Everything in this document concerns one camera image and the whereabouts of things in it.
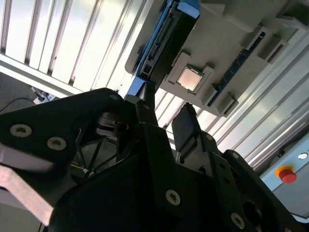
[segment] blue bracket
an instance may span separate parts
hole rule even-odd
[[[191,16],[192,18],[197,18],[199,17],[201,6],[198,0],[180,0],[177,9]]]

